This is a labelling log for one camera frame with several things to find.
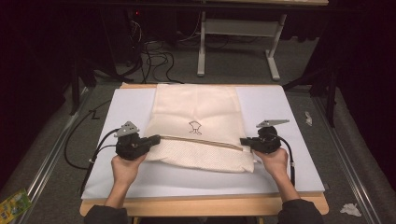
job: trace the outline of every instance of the gray carpet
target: gray carpet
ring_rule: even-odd
[[[263,45],[268,44],[267,39],[258,39],[251,43],[247,38],[239,38],[222,49],[221,42],[208,43],[213,49],[207,49],[205,77],[196,76],[198,51],[197,46],[178,45],[177,49],[163,46],[158,51],[170,51],[175,57],[175,66],[169,73],[169,77],[186,83],[230,83],[230,84],[274,84],[269,75],[269,69],[263,58]],[[276,52],[276,64],[281,80],[276,84],[285,84],[299,77],[309,60],[316,42],[298,43],[292,39],[281,41]],[[165,71],[170,64],[156,69],[156,78],[166,80]],[[156,82],[152,75],[148,82]],[[133,74],[136,82],[143,78],[139,73]],[[78,115],[77,122],[88,113],[90,109],[99,106],[106,100],[111,99],[113,91],[120,85],[114,80],[98,78],[96,88],[90,90],[88,101],[83,105]],[[324,216],[325,223],[378,223],[370,221],[363,214],[362,217],[353,217],[341,214],[340,210],[346,203],[358,203],[356,190],[349,179],[342,160],[334,143],[332,132],[339,136],[351,165],[356,169],[361,183],[369,193],[371,202],[375,206],[382,223],[396,223],[394,212],[396,210],[395,192],[390,188],[386,178],[379,170],[369,150],[364,145],[353,119],[347,112],[342,96],[337,95],[335,107],[335,129],[330,129],[322,118],[322,111],[318,106],[318,99],[313,99],[306,91],[307,87],[299,87],[298,90],[287,92],[291,109],[298,122],[304,140],[317,166],[322,182],[328,186],[325,196],[330,206],[330,213]],[[0,194],[0,199],[5,199],[14,191],[26,188],[32,184],[35,174],[39,170],[46,156],[52,150],[56,139],[61,133],[67,121],[71,109],[70,94],[66,94],[67,102],[49,120],[41,134],[33,143],[25,158],[17,167],[14,175]],[[88,158],[91,157],[97,143],[102,126],[106,119],[109,104],[97,109],[96,117],[86,118],[76,129],[70,138],[67,154],[69,160],[79,166],[88,166]],[[305,124],[304,112],[308,111],[313,118],[313,126]],[[29,218],[23,223],[82,223],[79,214],[81,199],[78,190],[84,178],[85,171],[77,170],[65,162],[63,155],[59,155],[48,182],[31,210]],[[264,223],[276,223],[275,217],[266,217]]]

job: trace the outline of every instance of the white bag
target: white bag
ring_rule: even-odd
[[[145,136],[159,134],[147,161],[163,161],[219,172],[253,172],[253,155],[240,144],[246,138],[234,87],[157,86]]]

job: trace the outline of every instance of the hand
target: hand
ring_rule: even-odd
[[[129,188],[137,176],[140,163],[146,158],[146,154],[133,161],[127,161],[120,156],[111,160],[113,168],[114,185]]]
[[[274,177],[275,175],[286,175],[288,169],[288,153],[282,147],[275,152],[265,154],[254,150],[254,153],[262,159],[265,170]]]

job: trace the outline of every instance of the bag logo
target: bag logo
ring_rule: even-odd
[[[197,121],[193,120],[193,121],[189,122],[189,124],[192,127],[192,131],[190,131],[190,133],[196,133],[198,135],[202,134],[202,133],[199,132],[199,128],[202,126],[200,123],[198,123]]]

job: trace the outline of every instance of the white board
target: white board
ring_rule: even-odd
[[[296,188],[300,192],[323,192],[323,184],[309,155],[308,149],[290,109],[282,87],[277,85],[236,87],[245,132],[257,136],[256,125],[265,119],[289,119],[289,123],[276,125],[278,135],[291,146],[296,163]],[[131,121],[143,136],[149,123],[155,89],[115,90],[104,129],[98,142],[110,131]],[[117,138],[109,136],[103,146],[115,145]],[[111,158],[116,155],[114,147],[102,150],[93,166],[82,199],[104,199],[113,185]],[[229,174],[187,169],[160,161],[144,161],[137,179],[130,187],[127,198],[219,196],[241,194],[265,194],[278,192],[272,177],[263,165],[255,163],[253,173]]]

